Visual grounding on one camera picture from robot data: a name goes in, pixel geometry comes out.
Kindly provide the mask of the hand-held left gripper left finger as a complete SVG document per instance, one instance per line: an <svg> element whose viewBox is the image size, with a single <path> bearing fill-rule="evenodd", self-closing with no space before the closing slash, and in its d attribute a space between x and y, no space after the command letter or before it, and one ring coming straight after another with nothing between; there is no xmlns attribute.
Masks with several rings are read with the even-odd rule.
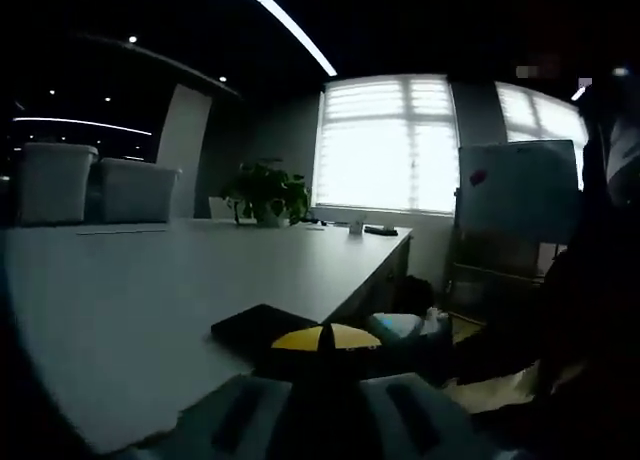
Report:
<svg viewBox="0 0 640 460"><path fill-rule="evenodd" d="M318 350L323 328L282 335L263 355L266 368L238 375L184 410L175 428L129 447L121 459L272 459L278 428L295 403L295 381Z"/></svg>

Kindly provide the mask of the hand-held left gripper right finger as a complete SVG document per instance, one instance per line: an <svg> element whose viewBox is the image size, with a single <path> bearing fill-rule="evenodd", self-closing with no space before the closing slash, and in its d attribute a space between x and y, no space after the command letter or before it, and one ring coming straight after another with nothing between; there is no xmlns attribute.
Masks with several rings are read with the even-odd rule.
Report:
<svg viewBox="0 0 640 460"><path fill-rule="evenodd" d="M442 389L451 329L393 340L340 324L322 332L325 459L515 459Z"/></svg>

